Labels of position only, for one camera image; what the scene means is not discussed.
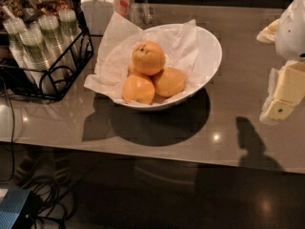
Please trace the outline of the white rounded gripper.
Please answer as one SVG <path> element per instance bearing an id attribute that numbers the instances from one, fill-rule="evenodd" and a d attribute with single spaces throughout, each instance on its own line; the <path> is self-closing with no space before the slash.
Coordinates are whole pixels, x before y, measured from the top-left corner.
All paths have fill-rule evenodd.
<path id="1" fill-rule="evenodd" d="M 256 37 L 262 43 L 275 44 L 275 51 L 289 60 L 269 74 L 268 97 L 262 107 L 260 121 L 275 125 L 285 120 L 305 97 L 305 0 L 294 0 Z"/>

